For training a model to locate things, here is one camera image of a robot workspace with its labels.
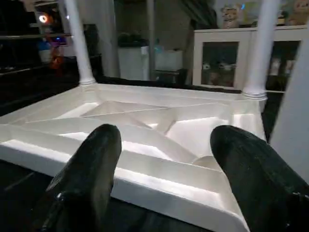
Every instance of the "plush toy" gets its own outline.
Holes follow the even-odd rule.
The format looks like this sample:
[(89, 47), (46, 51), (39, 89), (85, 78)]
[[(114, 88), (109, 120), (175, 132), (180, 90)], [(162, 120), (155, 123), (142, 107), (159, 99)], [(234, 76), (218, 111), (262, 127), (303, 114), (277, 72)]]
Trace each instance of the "plush toy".
[(295, 0), (294, 12), (289, 17), (289, 25), (304, 25), (309, 18), (309, 0)]
[(238, 28), (239, 27), (239, 12), (241, 9), (240, 4), (225, 5), (221, 9), (223, 13), (223, 28)]

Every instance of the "cabinet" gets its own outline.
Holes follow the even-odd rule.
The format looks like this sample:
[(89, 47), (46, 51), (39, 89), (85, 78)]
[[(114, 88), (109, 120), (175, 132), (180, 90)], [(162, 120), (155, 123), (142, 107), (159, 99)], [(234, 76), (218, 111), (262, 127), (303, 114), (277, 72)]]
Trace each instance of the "cabinet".
[[(196, 30), (193, 85), (242, 90), (254, 56), (256, 30)], [(267, 90), (285, 90), (299, 44), (306, 34), (305, 26), (276, 27)]]

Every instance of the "orange light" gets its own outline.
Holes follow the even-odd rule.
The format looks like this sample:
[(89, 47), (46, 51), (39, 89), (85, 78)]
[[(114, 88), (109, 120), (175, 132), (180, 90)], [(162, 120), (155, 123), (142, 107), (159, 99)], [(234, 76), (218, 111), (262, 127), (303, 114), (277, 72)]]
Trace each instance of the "orange light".
[(48, 17), (46, 15), (41, 15), (41, 16), (39, 16), (39, 21), (41, 23), (47, 23), (48, 22)]

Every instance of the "white column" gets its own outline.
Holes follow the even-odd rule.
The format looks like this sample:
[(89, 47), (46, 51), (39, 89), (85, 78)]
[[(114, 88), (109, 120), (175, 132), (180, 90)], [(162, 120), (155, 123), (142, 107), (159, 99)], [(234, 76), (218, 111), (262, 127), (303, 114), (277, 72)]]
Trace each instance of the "white column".
[(84, 30), (79, 18), (78, 7), (75, 0), (65, 0), (68, 11), (70, 29), (74, 44), (74, 51), (77, 57), (80, 85), (95, 83), (90, 66), (88, 51), (86, 47)]
[(155, 81), (155, 0), (147, 0), (149, 80)]
[(99, 46), (104, 75), (120, 77), (118, 37), (113, 0), (95, 0)]
[(270, 144), (309, 184), (309, 29), (306, 30)]
[(257, 36), (243, 95), (260, 101), (262, 110), (267, 100), (266, 81), (273, 46), (274, 27), (281, 0), (263, 0), (258, 19)]

